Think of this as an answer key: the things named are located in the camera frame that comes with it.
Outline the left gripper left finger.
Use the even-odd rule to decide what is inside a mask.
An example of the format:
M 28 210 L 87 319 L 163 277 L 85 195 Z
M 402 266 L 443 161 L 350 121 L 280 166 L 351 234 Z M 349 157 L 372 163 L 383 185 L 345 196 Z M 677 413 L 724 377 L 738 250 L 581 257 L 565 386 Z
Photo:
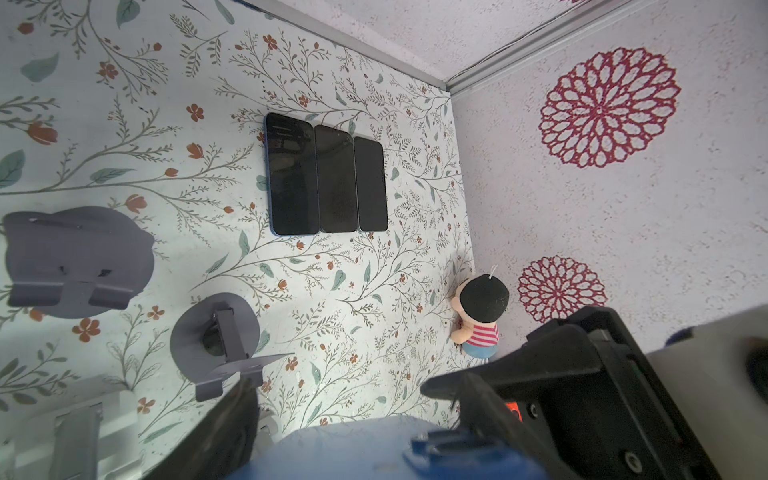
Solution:
M 149 479 L 224 479 L 248 463 L 257 437 L 256 387 L 242 379 L 148 475 Z

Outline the teal-edged black phone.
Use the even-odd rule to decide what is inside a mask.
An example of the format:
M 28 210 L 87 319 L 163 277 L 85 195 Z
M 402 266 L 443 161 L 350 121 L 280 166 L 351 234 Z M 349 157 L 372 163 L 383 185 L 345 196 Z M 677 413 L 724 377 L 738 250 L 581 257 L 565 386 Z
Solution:
M 359 228 L 365 232 L 386 231 L 389 221 L 383 147 L 362 137 L 356 137 L 353 143 Z

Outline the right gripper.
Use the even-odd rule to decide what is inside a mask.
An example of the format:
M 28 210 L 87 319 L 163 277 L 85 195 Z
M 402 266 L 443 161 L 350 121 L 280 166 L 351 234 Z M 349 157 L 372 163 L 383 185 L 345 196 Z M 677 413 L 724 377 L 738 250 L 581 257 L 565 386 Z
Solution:
M 619 315 L 584 307 L 516 351 L 427 380 L 456 400 L 459 375 L 485 380 L 580 479 L 717 479 L 719 473 Z

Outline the blue-edged black phone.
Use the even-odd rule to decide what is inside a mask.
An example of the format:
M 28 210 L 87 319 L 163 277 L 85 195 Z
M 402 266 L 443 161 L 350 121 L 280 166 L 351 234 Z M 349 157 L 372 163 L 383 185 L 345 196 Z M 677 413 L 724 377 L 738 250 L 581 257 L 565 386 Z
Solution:
M 296 430 L 231 479 L 547 479 L 498 439 L 407 416 Z

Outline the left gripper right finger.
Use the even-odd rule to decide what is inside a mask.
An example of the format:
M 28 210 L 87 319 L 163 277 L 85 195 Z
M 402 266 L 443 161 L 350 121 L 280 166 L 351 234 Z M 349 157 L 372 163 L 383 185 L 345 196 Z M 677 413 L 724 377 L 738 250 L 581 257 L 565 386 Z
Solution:
M 460 404 L 459 426 L 490 440 L 499 440 L 538 463 L 551 479 L 580 479 L 553 449 L 545 445 L 506 406 L 502 398 L 480 376 L 459 375 L 456 400 Z

